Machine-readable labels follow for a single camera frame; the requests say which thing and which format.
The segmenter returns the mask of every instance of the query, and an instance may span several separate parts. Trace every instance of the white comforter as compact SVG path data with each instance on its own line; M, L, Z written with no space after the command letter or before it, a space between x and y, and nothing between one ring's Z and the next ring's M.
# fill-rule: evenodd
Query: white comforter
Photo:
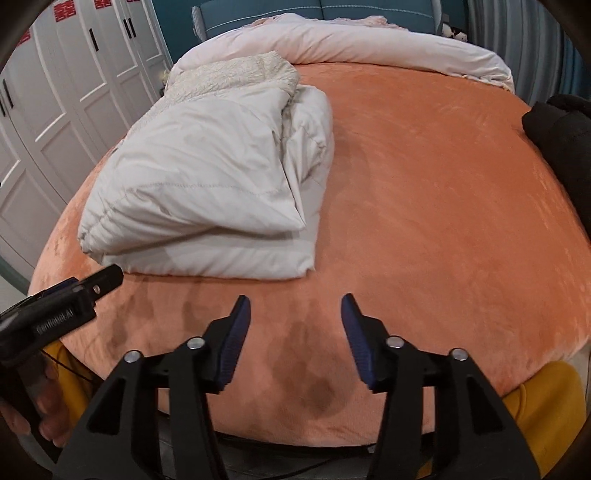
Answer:
M182 75L98 175L79 241L127 272L285 279L314 267L326 95L277 53Z

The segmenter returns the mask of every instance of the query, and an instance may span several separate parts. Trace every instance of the orange bedspread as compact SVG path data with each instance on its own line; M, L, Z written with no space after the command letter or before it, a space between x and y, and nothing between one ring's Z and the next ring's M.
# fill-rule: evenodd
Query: orange bedspread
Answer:
M339 317L347 292L421 349L468 349L501 394L583 346L591 251L522 131L527 105L435 73L298 69L328 94L335 117L317 271L281 283L128 275L98 304L98 319L64 339L71 352L104 377L127 350L169 351L246 294L252 326L233 383L211 398L215 428L336 446L374 442L384 401L358 380ZM99 171L64 211L31 292L98 269L76 231Z

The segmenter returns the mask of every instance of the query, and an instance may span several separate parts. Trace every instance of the headboard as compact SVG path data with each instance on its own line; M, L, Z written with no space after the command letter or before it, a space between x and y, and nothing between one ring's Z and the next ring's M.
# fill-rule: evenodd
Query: headboard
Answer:
M409 30L438 34L440 0L210 0L193 7L195 33L205 41L258 18L292 12L306 18L365 18L383 15L390 23Z

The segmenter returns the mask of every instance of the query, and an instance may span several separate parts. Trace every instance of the folded white blanket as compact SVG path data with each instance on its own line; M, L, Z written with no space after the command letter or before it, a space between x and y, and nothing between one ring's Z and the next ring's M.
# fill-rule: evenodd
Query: folded white blanket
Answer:
M271 52L187 72L106 162L82 250L127 272L301 277L332 162L326 95Z
M167 87L200 65L275 50L294 65L351 62L429 70L515 92L511 69L496 53L452 38L389 27L310 20L293 13L259 20L189 50L170 72Z

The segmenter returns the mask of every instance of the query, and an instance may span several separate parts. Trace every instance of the black door handle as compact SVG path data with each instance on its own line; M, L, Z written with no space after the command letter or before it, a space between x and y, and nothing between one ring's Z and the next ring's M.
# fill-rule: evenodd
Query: black door handle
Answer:
M127 36L131 40L131 32L129 31L129 27L127 25L127 20L126 19L123 19L123 25L125 25L125 29L127 30Z
M12 98L10 98L10 92L8 91L8 86L6 85L6 80L2 81L2 85L4 85L4 91L6 92L6 97L8 98L8 104L10 108L14 108L14 103L12 103Z
M88 32L90 33L90 38L92 39L92 44L95 46L95 50L99 51L99 45L96 42L95 33L92 31L92 28Z
M134 23L131 21L131 17L129 17L128 20L129 20L129 26L131 27L131 33L133 33L134 38L135 38L135 37L137 37L137 35L135 34Z

